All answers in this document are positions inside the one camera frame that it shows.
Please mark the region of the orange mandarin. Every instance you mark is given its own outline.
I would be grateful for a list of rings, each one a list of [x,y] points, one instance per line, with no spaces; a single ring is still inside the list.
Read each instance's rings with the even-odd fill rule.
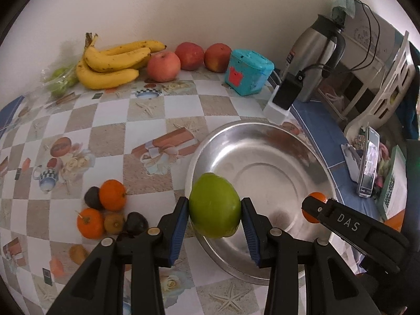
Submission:
[[[76,223],[84,238],[98,240],[105,234],[103,214],[94,208],[86,208],[78,212]]]
[[[99,199],[105,210],[121,211],[127,202],[127,192],[121,182],[110,179],[100,187]]]
[[[302,204],[302,214],[306,221],[312,224],[319,223],[318,215],[322,209],[321,203],[326,203],[327,197],[320,192],[312,192]]]

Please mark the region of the brown kiwi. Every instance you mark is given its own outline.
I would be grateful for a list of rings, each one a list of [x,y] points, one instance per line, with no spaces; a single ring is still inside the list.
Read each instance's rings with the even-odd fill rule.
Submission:
[[[104,229],[110,235],[119,235],[125,224],[125,218],[121,213],[108,213],[104,218]]]

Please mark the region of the dark plum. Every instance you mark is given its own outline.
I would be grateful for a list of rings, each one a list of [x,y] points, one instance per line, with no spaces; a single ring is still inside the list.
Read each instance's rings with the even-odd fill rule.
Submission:
[[[85,204],[89,208],[94,208],[97,211],[103,211],[104,207],[99,198],[100,189],[97,186],[90,187],[84,195]]]
[[[137,236],[144,233],[148,228],[149,223],[145,216],[136,211],[132,211],[127,215],[122,232],[131,236]]]

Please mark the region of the green mango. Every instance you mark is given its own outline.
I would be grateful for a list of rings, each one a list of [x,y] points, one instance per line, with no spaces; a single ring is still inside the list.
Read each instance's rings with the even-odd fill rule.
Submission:
[[[240,224],[241,199],[225,178],[208,172],[193,185],[189,215],[200,235],[228,238],[235,234]]]

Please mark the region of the bag of green fruits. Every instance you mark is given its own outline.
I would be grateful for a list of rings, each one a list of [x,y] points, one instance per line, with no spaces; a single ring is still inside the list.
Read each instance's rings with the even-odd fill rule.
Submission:
[[[63,97],[68,89],[79,82],[75,73],[75,65],[60,67],[54,70],[42,84],[42,88],[51,94],[52,98]]]

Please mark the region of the white phone stand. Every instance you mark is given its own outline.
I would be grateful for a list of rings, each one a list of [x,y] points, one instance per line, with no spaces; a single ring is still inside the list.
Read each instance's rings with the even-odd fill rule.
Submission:
[[[352,145],[341,144],[340,147],[343,156],[345,157],[345,162],[347,164],[347,170],[349,172],[350,178],[353,182],[358,183],[362,158]]]

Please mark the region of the large steel bowl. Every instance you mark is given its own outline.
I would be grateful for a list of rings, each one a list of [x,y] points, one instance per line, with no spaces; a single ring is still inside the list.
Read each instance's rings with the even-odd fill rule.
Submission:
[[[328,240],[331,232],[306,221],[302,202],[313,192],[336,196],[330,173],[299,137],[273,124],[236,121],[211,131],[192,156],[185,194],[212,172],[229,181],[257,213],[298,240]]]

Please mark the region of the black power adapter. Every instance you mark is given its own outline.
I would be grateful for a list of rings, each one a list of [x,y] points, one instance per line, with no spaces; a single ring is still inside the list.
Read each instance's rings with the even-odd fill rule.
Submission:
[[[303,76],[288,73],[273,96],[273,104],[284,110],[290,109],[303,88]]]

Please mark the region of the yellow banana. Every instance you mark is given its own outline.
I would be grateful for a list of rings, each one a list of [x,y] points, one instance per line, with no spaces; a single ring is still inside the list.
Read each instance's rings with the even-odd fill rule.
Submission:
[[[165,50],[167,46],[164,45],[164,43],[162,43],[161,41],[155,40],[135,41],[132,43],[126,43],[120,46],[116,46],[114,48],[109,48],[107,50],[102,50],[101,53],[105,55],[118,55],[140,48],[149,48],[152,53],[157,53],[159,51]]]
[[[92,33],[86,33],[83,53],[85,63],[96,72],[114,72],[131,68],[143,59],[148,58],[151,54],[149,48],[140,48],[126,53],[105,55],[95,48],[97,40],[97,34],[93,36]]]
[[[75,66],[75,73],[79,82],[90,90],[106,90],[127,84],[137,79],[139,71],[124,69],[115,72],[95,72],[83,59]]]

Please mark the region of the teal plastic container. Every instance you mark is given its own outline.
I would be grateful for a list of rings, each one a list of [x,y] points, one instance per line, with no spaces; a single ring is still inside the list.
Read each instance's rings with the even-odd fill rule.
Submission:
[[[231,52],[225,83],[241,96],[258,94],[274,68],[274,63],[260,53],[236,49]]]

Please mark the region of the middle yellow banana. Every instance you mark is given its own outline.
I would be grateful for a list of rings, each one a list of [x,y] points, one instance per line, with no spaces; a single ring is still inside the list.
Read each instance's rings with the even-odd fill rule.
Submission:
[[[126,53],[105,55],[95,48],[97,40],[97,34],[93,36],[92,33],[86,33],[83,53],[85,63],[96,72],[114,72],[131,68],[143,59],[148,58],[151,54],[149,48],[140,48]]]

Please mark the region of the left pale red apple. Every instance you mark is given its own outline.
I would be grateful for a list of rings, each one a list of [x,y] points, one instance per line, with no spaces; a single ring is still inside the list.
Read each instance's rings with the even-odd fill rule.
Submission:
[[[147,64],[147,75],[156,82],[175,80],[181,70],[181,61],[172,51],[164,51],[152,56]]]

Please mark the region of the top yellow banana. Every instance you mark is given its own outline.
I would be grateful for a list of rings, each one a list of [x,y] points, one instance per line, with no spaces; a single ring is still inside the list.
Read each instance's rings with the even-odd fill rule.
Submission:
[[[152,53],[157,53],[159,51],[165,50],[167,46],[164,45],[164,43],[162,43],[161,41],[155,40],[135,41],[132,43],[126,43],[120,46],[116,46],[114,48],[109,48],[107,50],[102,50],[101,53],[105,55],[118,55],[140,48],[149,48]]]

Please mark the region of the middle red apple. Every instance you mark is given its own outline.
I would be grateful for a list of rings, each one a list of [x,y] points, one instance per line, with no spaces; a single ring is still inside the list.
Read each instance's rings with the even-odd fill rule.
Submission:
[[[179,44],[175,50],[182,70],[196,70],[204,62],[204,50],[196,43],[184,42]]]

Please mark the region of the right red apple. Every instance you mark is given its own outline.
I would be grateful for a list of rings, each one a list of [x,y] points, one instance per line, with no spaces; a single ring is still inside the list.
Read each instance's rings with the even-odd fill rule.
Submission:
[[[223,73],[229,65],[231,48],[224,43],[215,43],[204,53],[204,65],[212,72]]]

